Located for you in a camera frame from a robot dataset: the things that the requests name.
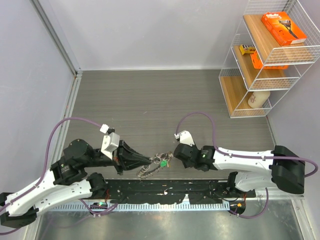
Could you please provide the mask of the metal disc with keyrings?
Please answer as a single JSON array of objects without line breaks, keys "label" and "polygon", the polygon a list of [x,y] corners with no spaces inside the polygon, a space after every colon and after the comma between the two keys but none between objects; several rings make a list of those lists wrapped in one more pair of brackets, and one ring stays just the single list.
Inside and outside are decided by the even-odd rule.
[{"label": "metal disc with keyrings", "polygon": [[159,170],[164,167],[160,167],[160,162],[165,158],[165,153],[157,153],[150,158],[151,164],[142,166],[137,172],[137,177],[140,179],[147,179],[154,173],[157,173]]}]

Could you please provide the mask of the key with green tag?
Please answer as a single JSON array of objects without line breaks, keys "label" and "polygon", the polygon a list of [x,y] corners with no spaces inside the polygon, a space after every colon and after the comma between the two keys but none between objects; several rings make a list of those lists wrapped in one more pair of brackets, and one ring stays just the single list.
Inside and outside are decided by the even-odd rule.
[{"label": "key with green tag", "polygon": [[162,160],[160,162],[160,167],[161,168],[165,168],[165,167],[169,168],[170,167],[170,161],[169,160]]}]

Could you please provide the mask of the key with black tag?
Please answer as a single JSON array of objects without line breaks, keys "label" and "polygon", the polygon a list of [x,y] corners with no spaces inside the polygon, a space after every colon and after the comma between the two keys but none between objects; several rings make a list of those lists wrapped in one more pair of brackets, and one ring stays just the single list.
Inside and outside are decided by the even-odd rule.
[{"label": "key with black tag", "polygon": [[166,153],[164,154],[164,160],[165,160],[165,161],[170,161],[172,158],[173,158],[173,153],[172,153],[171,151],[166,152]]}]

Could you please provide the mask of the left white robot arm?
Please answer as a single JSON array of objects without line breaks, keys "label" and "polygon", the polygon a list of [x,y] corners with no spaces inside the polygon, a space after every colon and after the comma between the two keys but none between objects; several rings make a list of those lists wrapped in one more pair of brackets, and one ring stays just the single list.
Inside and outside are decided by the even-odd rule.
[{"label": "left white robot arm", "polygon": [[63,150],[62,157],[44,175],[24,189],[3,192],[0,205],[4,208],[0,224],[19,229],[33,223],[44,212],[78,199],[101,199],[107,193],[102,174],[88,175],[87,168],[113,167],[117,174],[151,164],[151,158],[138,153],[123,140],[106,150],[92,148],[76,139]]}]

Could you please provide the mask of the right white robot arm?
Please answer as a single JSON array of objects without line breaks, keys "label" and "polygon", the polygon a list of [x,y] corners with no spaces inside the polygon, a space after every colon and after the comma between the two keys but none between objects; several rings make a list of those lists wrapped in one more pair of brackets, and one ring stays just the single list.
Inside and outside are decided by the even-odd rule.
[{"label": "right white robot arm", "polygon": [[232,197],[273,187],[296,195],[305,191],[305,163],[297,160],[298,156],[285,146],[245,152],[222,147],[214,149],[209,145],[198,149],[196,145],[179,143],[173,155],[185,168],[203,172],[232,170],[226,185],[226,191]]}]

